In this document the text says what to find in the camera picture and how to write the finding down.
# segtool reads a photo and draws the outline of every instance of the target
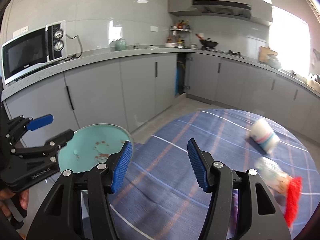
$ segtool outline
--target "microwave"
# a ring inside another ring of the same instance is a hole
[[[23,33],[1,46],[4,84],[66,57],[66,21]]]

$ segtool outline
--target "power cord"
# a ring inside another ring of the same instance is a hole
[[[79,36],[76,35],[76,36],[74,36],[73,38],[71,38],[68,34],[66,34],[66,36],[67,36],[69,39],[71,39],[71,40],[74,39],[74,38],[77,38],[77,39],[78,39],[79,46],[80,46],[80,55],[77,57],[77,56],[76,56],[77,54],[74,54],[74,55],[72,55],[71,57],[65,58],[64,61],[69,61],[69,60],[72,60],[72,59],[75,59],[75,58],[80,58],[81,55],[82,55],[82,52],[83,52],[83,48],[82,48],[82,44],[81,44],[81,41],[80,41]]]

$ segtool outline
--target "metal screw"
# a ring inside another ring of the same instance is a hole
[[[222,168],[223,167],[223,164],[221,163],[221,162],[215,162],[214,164],[213,164],[213,166],[215,166],[216,168]]]
[[[107,167],[107,165],[105,163],[99,163],[98,166],[97,166],[97,168],[99,170],[104,170],[106,167]]]
[[[65,176],[65,177],[68,177],[68,176],[70,176],[71,175],[71,170],[65,170],[64,172],[63,172],[63,176]]]
[[[257,171],[255,169],[249,169],[249,174],[251,174],[252,176],[257,174]]]

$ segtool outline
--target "blue textured pad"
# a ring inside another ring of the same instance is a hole
[[[124,176],[127,172],[130,160],[132,156],[132,144],[129,142],[124,149],[115,170],[113,171],[113,181],[111,184],[111,190],[116,193],[122,186]]]
[[[187,150],[199,187],[205,192],[209,187],[209,183],[207,181],[207,172],[191,140],[188,141]]]
[[[27,125],[27,130],[34,131],[53,122],[53,115],[47,114],[37,119],[31,120]]]

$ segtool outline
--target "range hood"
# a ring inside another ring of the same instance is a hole
[[[193,0],[192,5],[201,15],[223,15],[244,20],[251,19],[251,5],[249,4],[219,0]]]

